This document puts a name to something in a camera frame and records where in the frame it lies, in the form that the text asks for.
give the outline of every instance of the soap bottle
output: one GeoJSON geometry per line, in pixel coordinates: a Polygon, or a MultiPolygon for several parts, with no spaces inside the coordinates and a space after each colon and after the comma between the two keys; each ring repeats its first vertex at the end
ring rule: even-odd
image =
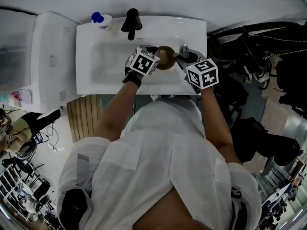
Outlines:
{"type": "Polygon", "coordinates": [[[91,18],[92,23],[97,25],[99,28],[106,29],[109,27],[109,29],[111,29],[113,25],[113,18],[108,14],[100,14],[99,12],[94,12],[91,18]]]}

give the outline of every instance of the black faucet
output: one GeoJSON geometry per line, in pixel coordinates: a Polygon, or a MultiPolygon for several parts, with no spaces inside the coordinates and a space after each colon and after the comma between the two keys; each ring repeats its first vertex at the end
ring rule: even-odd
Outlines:
{"type": "Polygon", "coordinates": [[[135,30],[142,29],[142,23],[140,21],[139,12],[137,9],[129,9],[127,12],[127,18],[121,28],[125,33],[128,33],[128,39],[132,41],[134,39],[135,30]]]}

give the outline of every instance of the person's arm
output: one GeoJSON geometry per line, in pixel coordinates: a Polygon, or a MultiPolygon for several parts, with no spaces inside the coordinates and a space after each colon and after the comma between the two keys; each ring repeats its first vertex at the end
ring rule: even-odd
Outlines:
{"type": "Polygon", "coordinates": [[[12,120],[9,116],[4,117],[3,119],[5,120],[6,125],[10,125],[12,123],[12,120]]]}
{"type": "Polygon", "coordinates": [[[201,91],[202,98],[202,122],[205,127],[205,134],[225,158],[226,163],[240,163],[237,158],[229,127],[224,119],[222,111],[217,103],[211,88],[201,91]]]}
{"type": "MultiPolygon", "coordinates": [[[[139,79],[143,75],[134,73],[139,79]]],[[[110,141],[120,138],[124,124],[131,115],[133,109],[133,100],[135,98],[138,86],[128,81],[126,82],[116,96],[110,101],[103,110],[98,119],[98,124],[94,129],[94,137],[103,137],[110,141]]]]}

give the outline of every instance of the wall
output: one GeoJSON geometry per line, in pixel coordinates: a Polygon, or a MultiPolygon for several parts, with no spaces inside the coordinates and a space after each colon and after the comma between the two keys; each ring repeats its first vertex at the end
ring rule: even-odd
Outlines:
{"type": "Polygon", "coordinates": [[[208,31],[236,23],[307,18],[303,0],[0,0],[0,6],[37,14],[52,11],[79,23],[88,21],[94,11],[117,17],[135,7],[141,15],[203,19],[208,31]]]}
{"type": "Polygon", "coordinates": [[[0,10],[0,94],[30,84],[30,55],[36,16],[0,10]]]}

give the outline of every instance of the white sink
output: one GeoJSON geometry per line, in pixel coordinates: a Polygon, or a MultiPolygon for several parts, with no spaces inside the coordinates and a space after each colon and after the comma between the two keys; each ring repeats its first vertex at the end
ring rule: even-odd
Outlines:
{"type": "MultiPolygon", "coordinates": [[[[77,26],[76,79],[78,94],[115,94],[122,86],[125,62],[140,45],[180,46],[207,53],[206,22],[168,16],[140,16],[143,28],[129,41],[120,29],[125,17],[114,19],[114,30],[95,24],[77,26]]],[[[142,80],[138,94],[189,94],[192,87],[176,63],[169,70],[156,70],[142,80]]]]}

